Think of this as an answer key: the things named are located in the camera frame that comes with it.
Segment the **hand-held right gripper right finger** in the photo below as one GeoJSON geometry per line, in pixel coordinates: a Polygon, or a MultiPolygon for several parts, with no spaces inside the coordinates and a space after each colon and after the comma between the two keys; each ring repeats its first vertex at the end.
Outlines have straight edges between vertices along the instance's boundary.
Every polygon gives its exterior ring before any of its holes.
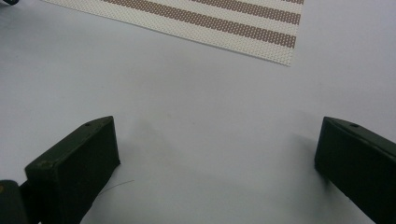
{"type": "Polygon", "coordinates": [[[375,224],[396,224],[396,143],[350,121],[322,121],[315,168],[375,224]]]}

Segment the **striped woven placemat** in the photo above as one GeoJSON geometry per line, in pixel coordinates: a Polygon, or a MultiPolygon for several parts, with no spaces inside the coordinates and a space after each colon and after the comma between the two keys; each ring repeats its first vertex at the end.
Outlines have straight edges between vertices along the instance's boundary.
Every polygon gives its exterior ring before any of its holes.
{"type": "Polygon", "coordinates": [[[304,0],[43,1],[286,66],[304,6],[304,0]]]}

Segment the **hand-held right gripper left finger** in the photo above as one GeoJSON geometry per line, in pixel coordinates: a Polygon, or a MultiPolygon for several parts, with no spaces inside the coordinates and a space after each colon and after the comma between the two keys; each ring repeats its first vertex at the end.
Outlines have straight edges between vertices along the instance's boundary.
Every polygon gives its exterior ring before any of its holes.
{"type": "Polygon", "coordinates": [[[25,167],[42,224],[79,224],[120,165],[111,116],[89,121],[25,167]]]}

